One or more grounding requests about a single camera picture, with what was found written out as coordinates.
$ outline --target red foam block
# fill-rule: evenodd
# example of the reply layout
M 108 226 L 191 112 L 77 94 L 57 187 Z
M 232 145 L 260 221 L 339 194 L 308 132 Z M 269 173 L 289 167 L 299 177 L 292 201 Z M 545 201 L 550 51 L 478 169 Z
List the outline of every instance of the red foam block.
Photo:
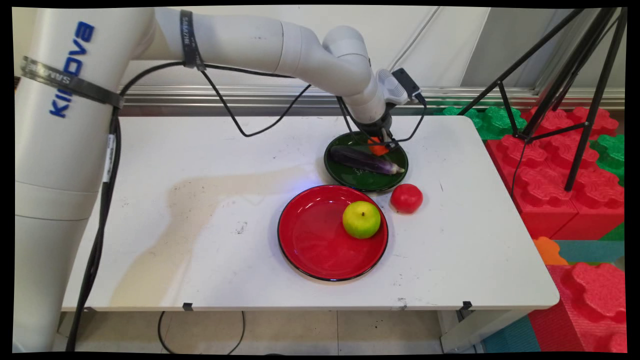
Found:
M 533 114 L 536 112 L 537 109 L 538 109 L 537 106 L 531 108 L 529 111 L 522 114 L 522 118 L 525 119 L 527 122 L 529 122 L 529 120 L 531 120 L 531 118 L 533 117 Z M 567 113 L 564 110 L 560 110 L 560 109 L 556 111 L 549 110 L 545 114 L 545 117 L 542 119 L 542 121 L 539 123 L 538 129 L 534 133 L 534 136 L 546 134 L 555 130 L 564 129 L 565 127 L 569 127 L 572 125 L 574 125 L 573 121 L 571 121 L 567 117 Z M 573 130 L 573 131 L 570 131 L 569 133 L 573 134 L 573 133 L 576 133 L 576 131 L 578 130 Z M 539 141 L 540 144 L 543 144 L 547 142 L 547 140 L 548 138 L 542 138 L 537 141 Z
M 551 236 L 578 213 L 563 179 L 548 167 L 520 168 L 513 201 L 532 238 Z
M 529 314 L 540 350 L 627 352 L 625 273 L 607 263 L 547 269 L 560 301 Z
M 578 107 L 573 111 L 566 114 L 567 118 L 574 124 L 585 122 L 587 120 L 587 114 L 589 109 Z M 609 136 L 616 136 L 616 129 L 618 128 L 618 121 L 609 116 L 609 112 L 604 109 L 598 109 L 596 112 L 596 120 L 591 128 L 591 134 L 589 140 L 596 140 L 598 136 L 607 134 Z
M 485 147 L 489 156 L 495 164 L 495 168 L 500 174 L 504 186 L 511 190 L 513 182 L 513 172 L 518 165 L 518 160 L 522 154 L 523 141 L 511 135 L 505 135 L 500 140 L 487 140 Z M 527 145 L 520 168 L 538 168 L 545 165 L 547 154 L 540 148 L 538 142 Z
M 523 141 L 506 135 L 485 144 L 507 191 L 511 191 L 513 173 L 522 154 Z M 518 169 L 513 200 L 531 238 L 552 235 L 578 211 L 565 192 L 561 177 L 549 169 L 547 153 L 537 142 L 527 145 Z
M 614 174 L 596 168 L 578 172 L 571 202 L 578 210 L 555 240 L 597 240 L 625 220 L 625 189 Z
M 541 146 L 547 152 L 547 165 L 553 171 L 564 176 L 565 179 L 569 174 L 569 170 L 571 170 L 579 142 L 580 134 L 570 131 L 569 133 L 549 137 L 547 142 Z M 598 152 L 587 146 L 580 162 L 579 172 L 583 170 L 592 171 L 598 168 L 598 165 L 596 165 L 598 157 Z

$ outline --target black cable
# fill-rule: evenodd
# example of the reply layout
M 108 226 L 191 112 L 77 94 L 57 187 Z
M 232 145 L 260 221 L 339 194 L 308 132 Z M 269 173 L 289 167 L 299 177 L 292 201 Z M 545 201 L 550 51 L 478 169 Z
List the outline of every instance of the black cable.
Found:
M 358 122 L 351 115 L 351 112 L 349 111 L 349 108 L 347 108 L 347 104 L 344 103 L 344 99 L 339 97 L 339 96 L 336 96 L 335 98 L 336 98 L 336 100 L 338 100 L 338 105 L 340 106 L 340 111 L 342 112 L 342 117 L 344 118 L 344 122 L 345 122 L 345 124 L 347 124 L 347 128 L 349 129 L 349 132 L 351 133 L 351 136 L 353 136 L 354 140 L 355 140 L 355 134 L 351 130 L 351 126 L 349 126 L 349 121 L 347 120 L 347 115 L 349 115 L 349 118 L 351 119 L 351 121 L 353 121 L 353 124 L 358 128 L 358 130 L 360 130 L 361 133 L 366 135 L 368 137 L 368 139 L 371 140 L 371 142 L 375 143 L 376 145 L 389 145 L 389 144 L 396 144 L 396 143 L 399 143 L 399 142 L 406 142 L 406 141 L 411 140 L 411 138 L 413 138 L 413 136 L 415 135 L 415 132 L 418 131 L 418 127 L 420 127 L 420 124 L 422 123 L 422 120 L 424 119 L 424 116 L 427 113 L 427 101 L 424 99 L 422 94 L 417 94 L 416 98 L 418 99 L 418 101 L 423 106 L 422 116 L 420 116 L 420 120 L 418 120 L 418 123 L 415 125 L 415 128 L 411 132 L 411 135 L 409 135 L 408 138 L 404 138 L 404 139 L 400 139 L 400 140 L 392 140 L 392 141 L 389 141 L 389 142 L 377 142 L 376 140 L 373 140 L 371 138 L 371 136 L 369 136 L 369 134 L 367 134 L 364 130 L 362 130 L 362 128 L 360 128 L 360 126 L 358 125 Z
M 159 70 L 162 70 L 162 69 L 166 69 L 166 68 L 169 68 L 169 67 L 174 67 L 174 66 L 184 66 L 184 64 L 185 64 L 184 61 L 173 61 L 173 62 L 169 62 L 169 63 L 156 65 L 154 67 L 150 67 L 149 69 L 146 69 L 146 70 L 140 72 L 138 75 L 134 76 L 122 88 L 122 90 L 120 91 L 120 96 L 124 97 L 127 94 L 127 92 L 131 89 L 131 87 L 133 85 L 135 85 L 135 83 L 137 83 L 140 79 L 144 78 L 145 76 L 151 74 L 152 72 L 159 71 Z M 232 67 L 223 67 L 223 66 L 211 65 L 211 64 L 205 64 L 205 66 L 207 68 L 210 68 L 210 69 L 230 70 L 230 71 L 236 71 L 236 72 L 243 72 L 243 73 L 246 73 L 246 74 L 253 74 L 253 75 L 260 75 L 260 76 L 271 76 L 271 77 L 276 77 L 276 78 L 289 78 L 289 76 L 282 76 L 282 75 L 278 75 L 278 74 L 267 74 L 267 73 L 263 73 L 263 72 L 256 72 L 256 71 L 245 70 L 245 69 L 237 69 L 237 68 L 232 68 Z M 293 102 L 285 110 L 284 114 L 276 122 L 274 122 L 272 125 L 264 128 L 264 129 L 262 129 L 260 131 L 257 131 L 256 133 L 247 135 L 240 128 L 240 125 L 238 124 L 235 116 L 233 116 L 233 113 L 231 112 L 231 109 L 228 107 L 227 102 L 224 100 L 224 98 L 222 98 L 222 95 L 220 94 L 218 89 L 215 87 L 215 85 L 213 85 L 213 82 L 211 81 L 209 76 L 205 72 L 202 72 L 202 73 L 204 74 L 204 76 L 208 80 L 208 82 L 211 84 L 211 86 L 214 88 L 214 91 L 216 92 L 216 94 L 218 94 L 218 97 L 220 98 L 220 101 L 225 106 L 225 109 L 227 109 L 227 111 L 229 112 L 229 115 L 231 116 L 232 120 L 234 121 L 234 123 L 238 127 L 238 130 L 240 130 L 240 132 L 244 136 L 247 136 L 247 137 L 263 133 L 263 132 L 267 131 L 268 129 L 271 129 L 273 126 L 275 126 L 278 122 L 280 122 L 287 115 L 289 110 L 293 107 L 294 103 L 302 96 L 302 94 L 304 94 L 311 87 L 311 85 L 308 85 L 307 87 L 305 87 L 305 89 L 300 94 L 298 94 L 298 96 L 296 96 L 296 98 L 293 100 Z M 87 299 L 89 297 L 89 294 L 91 293 L 91 290 L 93 288 L 93 284 L 95 282 L 95 278 L 97 276 L 98 268 L 99 268 L 99 265 L 100 265 L 100 259 L 102 257 L 102 245 L 104 243 L 104 230 L 105 230 L 105 227 L 106 227 L 107 217 L 109 215 L 109 209 L 111 207 L 111 199 L 113 198 L 113 190 L 115 189 L 116 177 L 117 177 L 118 168 L 119 168 L 119 165 L 120 165 L 120 150 L 122 148 L 122 141 L 121 141 L 122 139 L 121 139 L 121 132 L 120 132 L 119 114 L 120 114 L 120 109 L 113 108 L 113 111 L 111 112 L 111 123 L 109 124 L 109 134 L 113 135 L 115 137 L 115 150 L 114 150 L 114 155 L 113 155 L 113 163 L 111 165 L 111 176 L 110 176 L 109 180 L 106 181 L 106 182 L 103 182 L 102 186 L 101 186 L 98 230 L 97 230 L 96 235 L 95 235 L 95 237 L 93 239 L 93 246 L 92 246 L 91 252 L 89 254 L 89 258 L 87 260 L 86 268 L 84 270 L 84 276 L 83 276 L 83 280 L 82 280 L 82 283 L 81 283 L 81 286 L 80 286 L 80 292 L 79 292 L 79 295 L 78 295 L 76 311 L 74 313 L 74 319 L 73 319 L 71 330 L 69 332 L 69 337 L 68 337 L 68 340 L 67 340 L 66 351 L 75 351 L 75 349 L 76 349 L 76 339 L 77 339 L 78 329 L 79 329 L 79 326 L 80 326 L 80 319 L 82 317 L 82 312 L 84 311 L 84 306 L 86 304 L 86 301 L 87 301 Z
M 522 158 L 524 157 L 524 149 L 527 148 L 527 142 L 529 139 L 524 140 L 524 144 L 522 144 L 522 153 L 520 154 L 520 159 L 518 160 L 518 165 L 516 165 L 516 169 L 513 171 L 513 180 L 511 181 L 511 200 L 513 200 L 513 189 L 516 185 L 516 174 L 518 173 L 518 168 L 520 167 L 520 163 L 522 162 Z
M 164 343 L 164 339 L 162 339 L 162 332 L 160 331 L 160 327 L 162 325 L 162 318 L 164 317 L 164 313 L 165 312 L 163 311 L 160 314 L 160 318 L 158 318 L 158 340 L 160 340 L 160 344 L 169 354 L 178 354 L 177 352 L 174 352 L 168 346 L 166 346 L 166 343 Z M 231 349 L 230 352 L 227 352 L 227 355 L 231 355 L 234 351 L 236 351 L 238 346 L 240 346 L 242 339 L 244 338 L 244 329 L 245 329 L 244 311 L 241 311 L 241 313 L 242 313 L 242 335 L 240 335 L 240 340 L 238 340 L 238 343 L 234 346 L 234 348 Z
M 160 314 L 160 318 L 158 319 L 158 340 L 160 340 L 160 344 L 169 354 L 175 354 L 173 350 L 171 350 L 168 346 L 166 346 L 166 344 L 164 343 L 164 340 L 162 339 L 162 332 L 160 331 L 160 326 L 162 325 L 162 318 L 164 317 L 164 313 L 165 311 L 163 311 Z
M 240 133 L 242 134 L 242 136 L 244 136 L 245 138 L 250 138 L 251 136 L 255 136 L 258 134 L 262 134 L 263 132 L 267 131 L 268 129 L 271 129 L 272 127 L 276 126 L 289 112 L 289 110 L 291 110 L 291 108 L 293 107 L 293 104 L 296 103 L 296 101 L 298 101 L 298 99 L 302 96 L 302 94 L 304 94 L 310 87 L 311 84 L 307 85 L 301 92 L 300 94 L 298 94 L 298 96 L 296 96 L 295 99 L 293 99 L 293 101 L 289 104 L 289 107 L 284 111 L 284 113 L 282 113 L 282 115 L 280 116 L 280 118 L 278 118 L 278 120 L 276 120 L 273 124 L 265 127 L 264 129 L 260 130 L 260 131 L 256 131 L 254 133 L 251 134 L 247 134 L 245 133 L 244 130 L 242 130 L 242 127 L 240 126 L 240 123 L 238 123 L 238 120 L 236 120 L 236 117 L 234 116 L 234 114 L 231 112 L 231 109 L 229 108 L 229 105 L 227 105 L 227 102 L 225 101 L 225 99 L 222 97 L 222 94 L 218 91 L 218 88 L 216 87 L 216 85 L 213 83 L 213 81 L 211 81 L 211 78 L 209 77 L 209 75 L 207 75 L 206 72 L 201 71 L 202 75 L 204 75 L 204 78 L 209 82 L 209 85 L 211 85 L 211 87 L 213 88 L 213 91 L 216 92 L 216 95 L 218 95 L 218 98 L 220 99 L 220 102 L 222 102 L 222 106 L 225 107 L 225 109 L 227 110 L 227 112 L 229 113 L 229 116 L 231 117 L 231 120 L 234 121 L 234 124 L 236 125 L 236 127 L 238 128 L 238 131 L 240 131 Z
M 271 74 L 269 72 L 259 72 L 259 71 L 253 71 L 253 70 L 246 70 L 246 69 L 240 69 L 240 68 L 237 68 L 237 67 L 228 67 L 228 66 L 220 66 L 220 65 L 212 65 L 212 64 L 204 64 L 204 66 L 209 68 L 209 69 L 244 72 L 245 74 L 258 75 L 258 76 L 267 76 L 269 78 L 294 79 L 294 77 L 292 77 L 292 76 Z

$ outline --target teal foam mat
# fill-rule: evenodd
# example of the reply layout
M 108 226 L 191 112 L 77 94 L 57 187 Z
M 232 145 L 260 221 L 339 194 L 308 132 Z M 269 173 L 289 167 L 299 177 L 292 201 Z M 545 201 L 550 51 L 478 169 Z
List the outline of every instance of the teal foam mat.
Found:
M 569 263 L 612 263 L 625 254 L 624 241 L 556 240 Z
M 484 339 L 487 352 L 539 352 L 540 346 L 528 316 Z

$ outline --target green plate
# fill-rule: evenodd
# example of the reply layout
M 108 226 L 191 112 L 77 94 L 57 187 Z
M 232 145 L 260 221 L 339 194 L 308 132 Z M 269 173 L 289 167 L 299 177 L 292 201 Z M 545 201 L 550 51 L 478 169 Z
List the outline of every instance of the green plate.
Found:
M 367 136 L 359 131 L 354 132 L 359 143 L 367 142 Z M 380 192 L 398 185 L 406 175 L 409 160 L 401 146 L 396 146 L 392 151 L 382 157 L 404 169 L 404 172 L 394 175 L 377 174 L 366 170 L 360 170 L 333 161 L 329 155 L 329 149 L 335 145 L 352 145 L 355 141 L 351 133 L 346 133 L 333 139 L 324 151 L 324 167 L 334 180 L 344 186 L 360 190 L 361 192 Z M 357 145 L 356 149 L 371 153 L 366 145 Z

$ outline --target orange object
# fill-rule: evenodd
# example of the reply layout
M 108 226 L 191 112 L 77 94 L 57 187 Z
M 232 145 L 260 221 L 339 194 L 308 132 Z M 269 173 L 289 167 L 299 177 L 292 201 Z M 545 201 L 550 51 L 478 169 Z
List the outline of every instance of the orange object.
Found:
M 375 140 L 376 142 L 380 142 L 379 138 L 372 138 L 373 140 Z M 374 143 L 371 140 L 367 140 L 367 143 Z M 375 156 L 382 156 L 386 153 L 389 152 L 389 149 L 387 149 L 387 147 L 385 147 L 384 145 L 374 145 L 374 146 L 370 146 L 369 150 L 375 155 Z
M 569 263 L 560 256 L 560 245 L 550 238 L 540 236 L 538 239 L 533 240 L 542 261 L 545 265 L 569 265 Z

